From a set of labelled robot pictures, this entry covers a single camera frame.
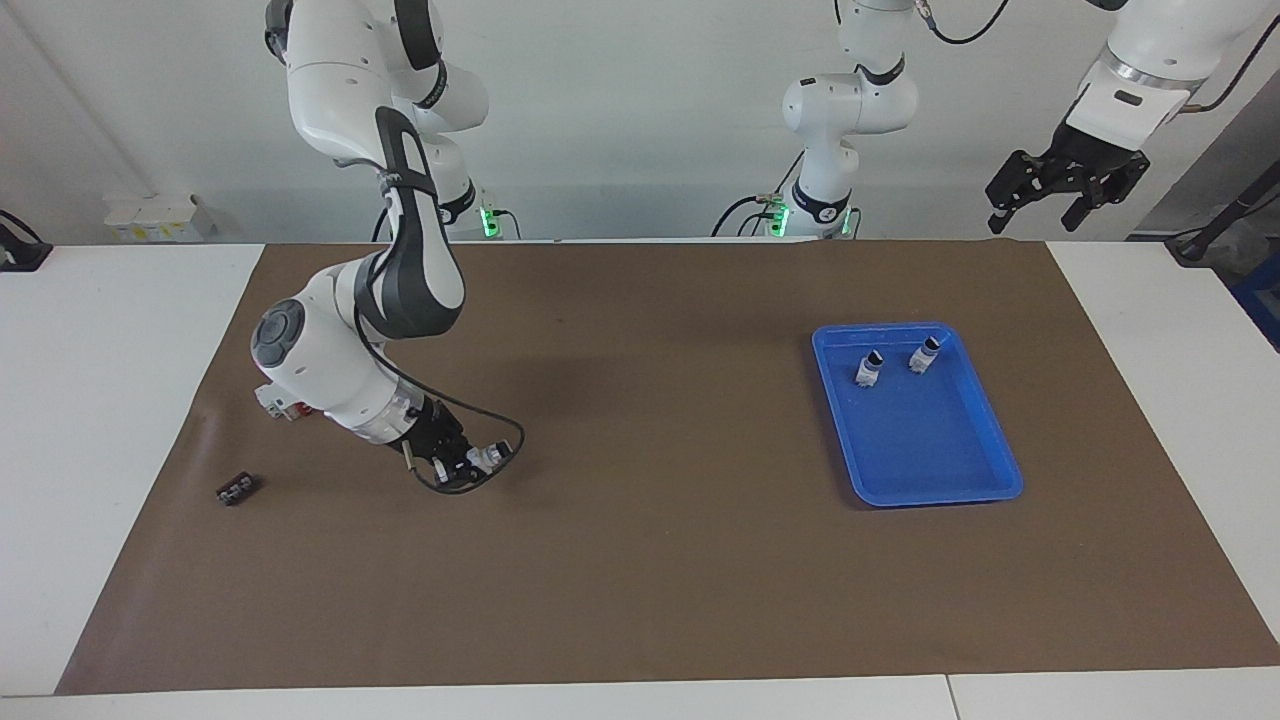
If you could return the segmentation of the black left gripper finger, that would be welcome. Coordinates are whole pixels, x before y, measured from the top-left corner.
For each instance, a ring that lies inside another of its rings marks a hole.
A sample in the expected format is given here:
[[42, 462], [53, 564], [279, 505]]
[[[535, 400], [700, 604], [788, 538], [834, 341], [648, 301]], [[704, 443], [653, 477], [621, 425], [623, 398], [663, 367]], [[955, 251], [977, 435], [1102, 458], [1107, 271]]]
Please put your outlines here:
[[1032, 155], [1025, 150], [1010, 152], [986, 186], [991, 214], [987, 225], [992, 234], [1002, 234], [1012, 215], [1033, 202], [1044, 199], [1044, 170], [1050, 165], [1048, 154]]
[[1073, 170], [1071, 187], [1080, 195], [1062, 214], [1062, 228], [1074, 232], [1094, 210], [1124, 202], [1148, 169], [1148, 165], [1123, 165], [1106, 174], [1084, 167]]

